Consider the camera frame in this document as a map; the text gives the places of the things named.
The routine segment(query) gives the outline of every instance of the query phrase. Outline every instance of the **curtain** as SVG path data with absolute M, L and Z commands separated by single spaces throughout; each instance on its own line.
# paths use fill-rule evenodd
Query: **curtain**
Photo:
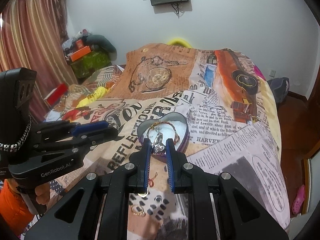
M 77 84 L 61 48 L 67 38 L 63 9 L 65 0 L 10 0 L 2 12 L 0 71 L 37 71 L 30 113 L 38 122 L 50 110 L 43 98 L 61 83 Z

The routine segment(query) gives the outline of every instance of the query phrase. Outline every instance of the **newspaper print bedsheet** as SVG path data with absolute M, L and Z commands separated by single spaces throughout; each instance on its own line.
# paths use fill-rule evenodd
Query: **newspaper print bedsheet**
M 112 172 L 141 149 L 137 127 L 170 112 L 184 114 L 190 135 L 185 154 L 206 172 L 230 172 L 283 227 L 289 202 L 278 151 L 264 111 L 262 82 L 252 61 L 229 49 L 203 51 L 148 44 L 127 54 L 114 88 L 88 109 L 73 109 L 70 121 L 116 123 L 115 141 L 92 147 L 84 166 L 51 182 L 49 207 L 85 174 Z M 131 194 L 128 239 L 187 239 L 188 201 L 174 195 L 166 164 L 151 157 L 149 195 Z M 131 205 L 143 206 L 145 217 Z

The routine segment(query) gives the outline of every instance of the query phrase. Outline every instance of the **heart-shaped box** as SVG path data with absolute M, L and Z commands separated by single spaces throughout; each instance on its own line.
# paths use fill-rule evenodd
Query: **heart-shaped box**
M 176 143 L 175 148 L 178 152 L 184 152 L 189 142 L 188 140 L 189 128 L 188 128 L 188 122 L 186 118 L 180 113 L 169 113 L 159 119 L 149 119 L 142 122 L 137 129 L 137 135 L 140 143 L 141 144 L 143 143 L 143 140 L 147 137 L 146 134 L 148 132 L 148 129 L 150 128 L 151 125 L 153 125 L 156 122 L 169 122 L 173 126 L 175 126 L 177 134 L 180 137 L 180 140 Z M 172 138 L 172 140 L 174 140 L 175 133 L 173 128 L 170 125 L 161 123 L 156 128 L 159 129 L 159 132 L 163 133 L 164 140 L 162 141 L 162 143 L 164 145 L 168 138 Z M 150 129 L 149 131 L 149 139 L 151 141 L 151 144 L 153 144 L 156 134 L 158 133 L 158 131 L 156 131 L 156 128 L 152 130 Z M 153 156 L 156 159 L 166 163 L 165 154 L 157 155 L 153 153 Z

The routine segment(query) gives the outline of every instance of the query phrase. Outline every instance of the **orange sleeve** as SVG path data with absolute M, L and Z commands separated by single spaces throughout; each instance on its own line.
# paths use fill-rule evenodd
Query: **orange sleeve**
M 0 214 L 16 236 L 19 236 L 33 219 L 22 197 L 14 193 L 7 181 L 0 192 Z

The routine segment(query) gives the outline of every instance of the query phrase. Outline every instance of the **yellow object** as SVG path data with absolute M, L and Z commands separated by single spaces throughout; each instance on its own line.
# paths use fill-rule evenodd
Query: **yellow object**
M 173 40 L 169 41 L 167 44 L 181 46 L 181 47 L 185 47 L 185 48 L 192 48 L 191 45 L 187 41 L 185 41 L 183 39 L 179 39 L 179 38 L 173 39 Z
M 104 88 L 104 87 L 98 87 L 91 95 L 87 96 L 85 99 L 82 99 L 79 104 L 76 106 L 76 108 L 81 107 L 81 106 L 86 106 L 100 97 L 102 97 L 105 93 L 108 93 L 111 88 Z

